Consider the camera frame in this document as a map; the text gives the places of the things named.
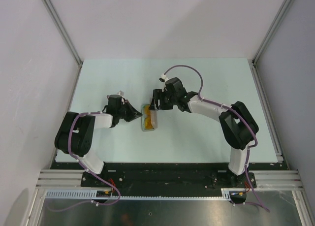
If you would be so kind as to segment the grey glasses case green lining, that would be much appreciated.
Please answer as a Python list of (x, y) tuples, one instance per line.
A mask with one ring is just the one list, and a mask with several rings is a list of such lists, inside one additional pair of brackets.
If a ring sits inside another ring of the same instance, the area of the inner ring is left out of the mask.
[(158, 128), (158, 118), (157, 111), (155, 109), (150, 109), (152, 98), (147, 104), (141, 105), (141, 128), (142, 131), (154, 131)]

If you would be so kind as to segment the yellow sunglasses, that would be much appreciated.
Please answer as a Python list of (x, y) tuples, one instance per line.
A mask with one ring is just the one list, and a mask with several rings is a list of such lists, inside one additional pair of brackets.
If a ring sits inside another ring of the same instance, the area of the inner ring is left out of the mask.
[(143, 127), (145, 130), (152, 130), (154, 129), (153, 124), (152, 124), (152, 120), (151, 120), (151, 111), (149, 109), (149, 105), (145, 105), (143, 108), (144, 111), (144, 121), (143, 121)]

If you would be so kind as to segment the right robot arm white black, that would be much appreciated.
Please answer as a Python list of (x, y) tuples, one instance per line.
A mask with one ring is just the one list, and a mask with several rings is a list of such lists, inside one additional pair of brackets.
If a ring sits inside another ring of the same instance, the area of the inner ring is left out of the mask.
[(259, 127), (244, 103), (231, 106), (201, 98), (194, 91), (186, 91), (177, 77), (164, 82), (164, 88), (154, 89), (150, 110), (172, 110), (200, 114), (220, 123), (226, 142), (230, 145), (230, 161), (224, 183), (239, 187), (248, 174), (250, 143), (256, 142)]

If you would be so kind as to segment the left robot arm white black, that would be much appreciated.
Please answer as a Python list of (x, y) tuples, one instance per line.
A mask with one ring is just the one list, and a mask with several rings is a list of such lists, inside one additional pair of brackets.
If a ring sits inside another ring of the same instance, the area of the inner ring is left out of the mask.
[(88, 172), (97, 186), (108, 183), (109, 175), (103, 171), (104, 162), (92, 150), (96, 129), (114, 128), (120, 120), (131, 122), (142, 114), (124, 98), (123, 93), (107, 96), (108, 103), (97, 112), (67, 112), (54, 140), (55, 148), (70, 155)]

